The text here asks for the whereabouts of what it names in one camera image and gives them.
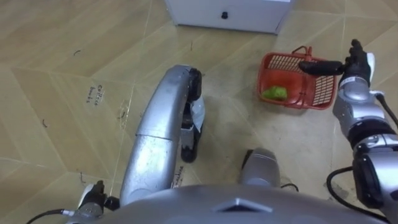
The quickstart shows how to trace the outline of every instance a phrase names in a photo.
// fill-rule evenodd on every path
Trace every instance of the white box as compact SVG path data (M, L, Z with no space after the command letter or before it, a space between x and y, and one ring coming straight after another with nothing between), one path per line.
M175 25L278 34L295 0L165 0Z

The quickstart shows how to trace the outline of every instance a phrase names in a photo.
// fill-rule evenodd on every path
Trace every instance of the black cable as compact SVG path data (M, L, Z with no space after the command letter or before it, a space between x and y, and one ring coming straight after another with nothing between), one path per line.
M46 216L46 215L63 215L63 211L64 209L55 209L55 210L50 210L47 212L43 212L41 214L36 215L35 217L33 217L32 219L30 219L26 224L31 224L34 221Z
M396 126L398 127L398 119L394 112L390 109L390 107L387 105L386 99L383 94L378 93L375 95L376 99L380 102L381 106L384 108L384 110L387 112L387 114L391 117L391 119L394 121Z
M389 220L386 217L382 216L382 215L376 214L374 212L370 212L368 210L365 210L363 208L359 208L359 207L357 207L357 206L355 206L353 204L348 203L347 201L342 199L338 194L336 194L335 190L333 190L333 187L331 186L331 180L338 174L342 174L342 173L349 172L349 171L352 171L352 170L353 170L352 166L351 167L345 167L345 168L342 168L342 169L335 170L335 171L331 172L328 175L328 178L326 178L326 187L328 188L328 191L329 191L330 195L334 199L336 199L337 202L339 202L340 204L346 206L347 208L350 208L350 209L355 210L357 212L361 212L361 213L363 213L365 215L369 215L369 216L371 216L373 218L377 218L378 220L381 220L383 222L390 223Z
M295 184L285 184L285 185L282 185L282 186L280 186L281 188L285 188L285 187L294 187L294 189L297 191L297 192L299 192L299 187L297 186L297 185L295 185Z

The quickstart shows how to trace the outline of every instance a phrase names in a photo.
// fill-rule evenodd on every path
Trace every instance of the drawer handle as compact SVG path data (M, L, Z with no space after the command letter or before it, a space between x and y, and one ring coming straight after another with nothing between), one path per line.
M221 15L222 19L228 19L228 12L223 12Z

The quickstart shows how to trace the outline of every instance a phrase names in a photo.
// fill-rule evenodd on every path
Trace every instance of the red basket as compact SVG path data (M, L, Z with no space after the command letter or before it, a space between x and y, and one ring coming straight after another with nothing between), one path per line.
M265 102L297 109L327 109L335 97L336 78L309 75L299 69L299 62L319 61L312 57L312 48L301 46L291 54L269 53L263 59L257 79L257 93ZM284 101L264 98L262 92L273 86L287 90Z

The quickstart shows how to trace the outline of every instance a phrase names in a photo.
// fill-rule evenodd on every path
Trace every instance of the green vegetable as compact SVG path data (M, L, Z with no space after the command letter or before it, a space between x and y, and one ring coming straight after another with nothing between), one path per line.
M262 97L270 100L284 101L287 99L287 90L281 86L272 86L261 93Z

